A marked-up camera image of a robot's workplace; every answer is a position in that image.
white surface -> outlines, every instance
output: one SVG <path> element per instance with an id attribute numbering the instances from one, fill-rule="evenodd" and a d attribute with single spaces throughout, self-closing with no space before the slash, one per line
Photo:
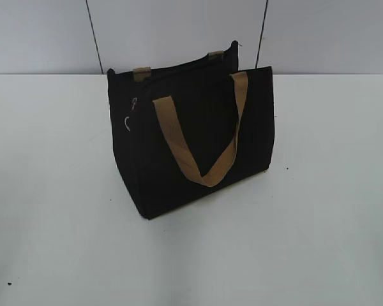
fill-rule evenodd
<path id="1" fill-rule="evenodd" d="M 264 37 L 277 73 L 383 73 L 383 0 L 270 0 Z"/>
<path id="2" fill-rule="evenodd" d="M 0 306 L 383 305 L 383 76 L 274 84 L 269 171 L 146 221 L 104 76 L 0 76 Z"/>
<path id="3" fill-rule="evenodd" d="M 224 50 L 233 40 L 241 68 L 253 68 L 264 0 L 89 0 L 106 71 L 159 68 Z"/>
<path id="4" fill-rule="evenodd" d="M 100 73 L 84 0 L 0 0 L 0 73 Z"/>

bag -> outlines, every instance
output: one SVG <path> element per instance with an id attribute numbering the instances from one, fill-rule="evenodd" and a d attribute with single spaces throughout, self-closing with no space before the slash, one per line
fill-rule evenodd
<path id="1" fill-rule="evenodd" d="M 147 75 L 139 82 L 136 72 L 120 81 L 122 75 L 108 73 L 114 155 L 143 217 L 152 219 L 268 169 L 272 70 L 236 73 L 232 49 L 162 73 L 152 70 L 151 76 L 139 72 Z M 129 88 L 130 83 L 138 84 Z M 120 105 L 131 100 L 130 107 Z"/>

tan handle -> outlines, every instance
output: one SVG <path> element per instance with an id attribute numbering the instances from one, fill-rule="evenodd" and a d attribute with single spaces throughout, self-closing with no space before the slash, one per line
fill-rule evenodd
<path id="1" fill-rule="evenodd" d="M 133 80 L 135 82 L 143 82 L 145 78 L 150 78 L 152 75 L 152 69 L 150 67 L 140 67 L 132 71 Z"/>
<path id="2" fill-rule="evenodd" d="M 234 164 L 237 155 L 238 132 L 247 97 L 248 77 L 245 72 L 235 73 L 231 77 L 234 80 L 234 92 L 238 110 L 236 133 L 227 148 L 203 177 L 184 139 L 172 97 L 167 96 L 153 100 L 161 131 L 181 171 L 192 182 L 208 187 L 213 187 L 222 181 Z"/>

white table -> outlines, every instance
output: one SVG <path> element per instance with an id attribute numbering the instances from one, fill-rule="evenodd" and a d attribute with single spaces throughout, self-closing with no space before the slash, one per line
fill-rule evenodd
<path id="1" fill-rule="evenodd" d="M 0 75 L 0 306 L 383 305 L 383 76 L 274 92 L 269 171 L 147 221 L 104 76 Z"/>

bag handle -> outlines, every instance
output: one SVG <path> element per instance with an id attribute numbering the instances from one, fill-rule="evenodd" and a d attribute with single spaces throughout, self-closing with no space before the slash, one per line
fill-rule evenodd
<path id="1" fill-rule="evenodd" d="M 134 69 L 132 73 L 135 82 L 143 82 L 145 78 L 152 76 L 152 69 L 150 67 L 139 67 Z"/>
<path id="2" fill-rule="evenodd" d="M 172 96 L 153 100 L 161 131 L 180 170 L 188 180 L 207 187 L 213 187 L 222 181 L 231 169 L 237 156 L 238 132 L 247 97 L 248 77 L 246 72 L 234 73 L 231 77 L 234 80 L 234 92 L 238 110 L 236 132 L 227 148 L 203 177 L 184 139 Z"/>

